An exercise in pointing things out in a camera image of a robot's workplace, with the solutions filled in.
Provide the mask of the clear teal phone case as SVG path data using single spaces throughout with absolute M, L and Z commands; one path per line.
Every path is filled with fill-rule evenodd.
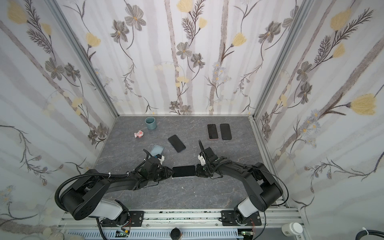
M 162 155 L 164 151 L 164 147 L 159 146 L 159 145 L 154 145 L 153 148 L 150 151 L 150 154 L 155 157 L 157 155 Z

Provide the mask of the blue-edged smartphone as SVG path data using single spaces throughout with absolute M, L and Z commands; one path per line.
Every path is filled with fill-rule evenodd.
M 184 143 L 179 139 L 177 135 L 172 135 L 168 138 L 169 143 L 173 146 L 177 153 L 182 152 L 186 149 Z

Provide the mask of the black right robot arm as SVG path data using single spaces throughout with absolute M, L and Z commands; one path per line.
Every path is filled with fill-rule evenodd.
M 196 167 L 196 176 L 212 180 L 229 176 L 240 181 L 246 190 L 247 197 L 235 206 L 233 214 L 222 217 L 226 224 L 246 225 L 253 214 L 264 212 L 283 196 L 277 177 L 262 163 L 237 163 L 218 157 L 211 148 L 203 147 L 198 158 L 201 163 Z

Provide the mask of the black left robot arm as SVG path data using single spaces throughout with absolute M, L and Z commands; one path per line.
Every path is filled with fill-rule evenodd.
M 129 210 L 121 201 L 105 199 L 105 194 L 119 191 L 137 191 L 157 186 L 172 177 L 174 171 L 162 165 L 163 160 L 148 151 L 145 160 L 134 171 L 125 174 L 105 174 L 91 169 L 64 181 L 55 192 L 57 206 L 79 221 L 87 217 L 120 221 L 129 219 Z

